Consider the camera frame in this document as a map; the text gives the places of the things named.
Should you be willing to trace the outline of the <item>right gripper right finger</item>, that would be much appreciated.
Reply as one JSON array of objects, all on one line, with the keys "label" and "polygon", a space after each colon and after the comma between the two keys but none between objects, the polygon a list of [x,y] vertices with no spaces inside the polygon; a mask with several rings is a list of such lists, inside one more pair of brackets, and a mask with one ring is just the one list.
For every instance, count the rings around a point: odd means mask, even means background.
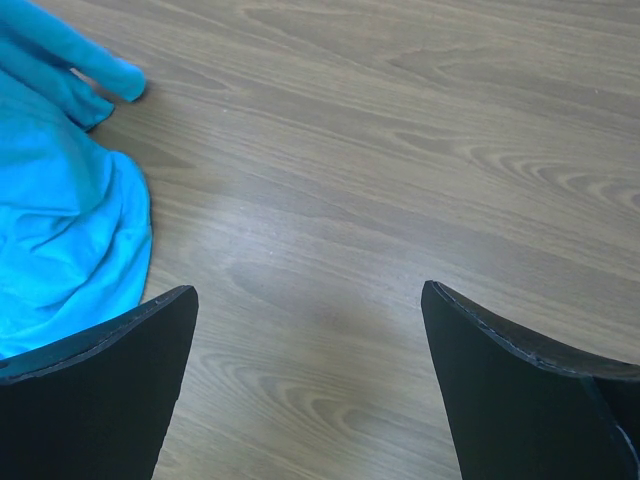
[{"label": "right gripper right finger", "polygon": [[421,296],[465,479],[636,479],[639,367],[503,318],[436,281]]}]

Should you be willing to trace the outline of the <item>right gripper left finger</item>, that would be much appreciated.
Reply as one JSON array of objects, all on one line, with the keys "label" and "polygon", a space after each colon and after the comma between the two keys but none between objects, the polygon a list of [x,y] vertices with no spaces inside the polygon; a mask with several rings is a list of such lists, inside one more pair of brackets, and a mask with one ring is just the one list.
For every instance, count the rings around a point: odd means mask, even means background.
[{"label": "right gripper left finger", "polygon": [[184,285],[2,360],[2,478],[152,478],[197,314]]}]

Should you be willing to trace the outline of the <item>turquoise t shirt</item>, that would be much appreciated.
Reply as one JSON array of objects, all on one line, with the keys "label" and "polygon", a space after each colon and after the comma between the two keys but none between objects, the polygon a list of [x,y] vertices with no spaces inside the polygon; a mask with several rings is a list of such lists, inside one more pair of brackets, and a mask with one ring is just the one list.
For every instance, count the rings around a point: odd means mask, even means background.
[{"label": "turquoise t shirt", "polygon": [[1,355],[136,307],[152,249],[138,165],[90,136],[146,79],[29,1],[1,5]]}]

